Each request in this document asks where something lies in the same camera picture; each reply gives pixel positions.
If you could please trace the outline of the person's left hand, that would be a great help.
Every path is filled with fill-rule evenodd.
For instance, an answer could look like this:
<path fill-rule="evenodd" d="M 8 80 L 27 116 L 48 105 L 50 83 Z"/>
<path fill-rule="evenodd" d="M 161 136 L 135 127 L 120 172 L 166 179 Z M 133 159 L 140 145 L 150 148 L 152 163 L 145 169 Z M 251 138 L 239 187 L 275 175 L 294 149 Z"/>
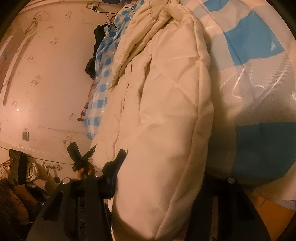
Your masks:
<path fill-rule="evenodd" d="M 81 169 L 79 169 L 77 171 L 77 175 L 78 175 L 78 180 L 82 180 L 88 176 L 94 175 L 95 173 L 95 168 L 94 166 L 90 163 L 87 162 Z"/>

